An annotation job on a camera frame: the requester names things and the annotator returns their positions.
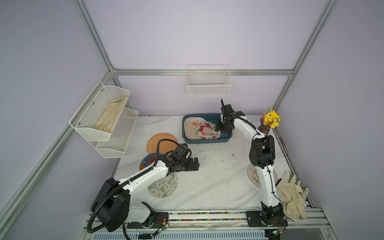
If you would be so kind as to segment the green white flower bunny coaster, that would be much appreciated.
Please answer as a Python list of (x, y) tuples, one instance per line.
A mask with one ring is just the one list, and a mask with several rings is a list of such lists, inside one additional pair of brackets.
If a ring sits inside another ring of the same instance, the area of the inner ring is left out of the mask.
[(178, 183), (176, 173), (171, 173), (149, 185), (148, 192), (155, 198), (166, 198), (177, 189)]

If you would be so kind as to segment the pink kitty round coaster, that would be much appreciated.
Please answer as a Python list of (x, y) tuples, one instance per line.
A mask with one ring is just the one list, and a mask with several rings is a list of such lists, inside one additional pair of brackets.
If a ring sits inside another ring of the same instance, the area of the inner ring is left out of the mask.
[(201, 117), (189, 117), (185, 120), (185, 123), (188, 124), (190, 121), (204, 122), (205, 119)]

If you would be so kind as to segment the teal plastic storage box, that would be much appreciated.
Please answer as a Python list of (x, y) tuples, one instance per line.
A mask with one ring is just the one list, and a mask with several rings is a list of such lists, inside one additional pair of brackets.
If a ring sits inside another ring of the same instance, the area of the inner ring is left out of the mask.
[(208, 114), (205, 113), (205, 114), (189, 114), (189, 115), (185, 115), (183, 117), (183, 120), (182, 120), (182, 136), (183, 136), (183, 139), (185, 140), (185, 142), (187, 144), (226, 143), (233, 136), (232, 133), (228, 134), (228, 133), (221, 132), (221, 136), (218, 139), (214, 139), (214, 140), (201, 140), (201, 139), (189, 140), (189, 139), (186, 138), (185, 133), (184, 133), (184, 121), (185, 121), (185, 119), (187, 119), (189, 117), (201, 117), (201, 118), (205, 119), (205, 122), (211, 122), (211, 123), (214, 123), (214, 124), (216, 124), (217, 121), (219, 121), (220, 118), (221, 118), (219, 113), (208, 113)]

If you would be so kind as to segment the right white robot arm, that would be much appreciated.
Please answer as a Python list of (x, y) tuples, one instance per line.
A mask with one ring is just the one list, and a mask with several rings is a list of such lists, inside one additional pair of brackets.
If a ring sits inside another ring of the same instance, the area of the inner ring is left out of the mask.
[(241, 111), (234, 111), (230, 104), (221, 100), (221, 120), (216, 123), (216, 131), (231, 133), (239, 130), (249, 140), (249, 159), (256, 168), (263, 193), (260, 222), (264, 226), (272, 226), (284, 220), (283, 202), (278, 198), (274, 177), (276, 158), (275, 140), (258, 130)]

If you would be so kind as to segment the pink bunny bow coaster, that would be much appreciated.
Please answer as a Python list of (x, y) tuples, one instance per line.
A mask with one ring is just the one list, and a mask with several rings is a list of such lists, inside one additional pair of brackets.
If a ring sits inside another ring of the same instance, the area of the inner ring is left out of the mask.
[(196, 118), (187, 118), (184, 121), (184, 133), (187, 139), (189, 140), (197, 140), (199, 137), (197, 136), (196, 129), (199, 120)]

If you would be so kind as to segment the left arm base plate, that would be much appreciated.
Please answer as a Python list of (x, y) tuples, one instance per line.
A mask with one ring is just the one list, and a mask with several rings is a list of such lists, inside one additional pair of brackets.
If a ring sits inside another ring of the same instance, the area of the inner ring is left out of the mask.
[(143, 222), (131, 222), (126, 223), (127, 229), (158, 229), (163, 225), (163, 222), (168, 222), (169, 213), (167, 212), (156, 212), (150, 214), (149, 217)]

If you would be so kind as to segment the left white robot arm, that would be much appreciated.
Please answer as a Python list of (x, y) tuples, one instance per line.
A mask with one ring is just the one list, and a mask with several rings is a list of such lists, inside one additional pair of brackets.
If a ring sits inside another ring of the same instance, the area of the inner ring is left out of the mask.
[(110, 178), (101, 187), (91, 206), (92, 215), (87, 232), (95, 233), (102, 228), (113, 232), (128, 224), (149, 228), (155, 223), (155, 210), (147, 203), (131, 204), (131, 199), (152, 183), (171, 173), (198, 171), (198, 158), (192, 157), (187, 144), (176, 144), (165, 154), (156, 152), (155, 161), (136, 174), (121, 180)]

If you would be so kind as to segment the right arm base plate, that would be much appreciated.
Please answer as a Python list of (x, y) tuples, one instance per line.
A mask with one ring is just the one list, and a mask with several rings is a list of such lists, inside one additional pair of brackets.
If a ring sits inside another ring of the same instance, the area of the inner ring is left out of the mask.
[(261, 206), (260, 211), (246, 211), (249, 227), (286, 227), (288, 225), (282, 203), (268, 207), (261, 202)]

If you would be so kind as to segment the beige puppy round coaster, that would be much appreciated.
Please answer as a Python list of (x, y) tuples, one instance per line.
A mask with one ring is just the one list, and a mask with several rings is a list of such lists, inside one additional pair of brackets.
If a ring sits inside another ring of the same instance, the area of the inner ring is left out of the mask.
[[(257, 187), (259, 188), (262, 188), (262, 185), (261, 185), (261, 182), (260, 182), (260, 177), (259, 177), (259, 174), (257, 172), (257, 169), (256, 167), (253, 165), (253, 164), (249, 164), (248, 167), (247, 167), (247, 175), (250, 179), (250, 181), (256, 185)], [(274, 179), (274, 183), (277, 184), (277, 181), (278, 181), (278, 176), (277, 176), (277, 173), (275, 170), (273, 170), (273, 179)]]

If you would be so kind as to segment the red rose round coaster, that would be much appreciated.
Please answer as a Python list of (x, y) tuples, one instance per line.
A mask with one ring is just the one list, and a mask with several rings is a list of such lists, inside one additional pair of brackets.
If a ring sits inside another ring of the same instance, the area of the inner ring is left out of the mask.
[(211, 122), (199, 122), (196, 127), (196, 135), (201, 140), (214, 140), (221, 136), (217, 126)]

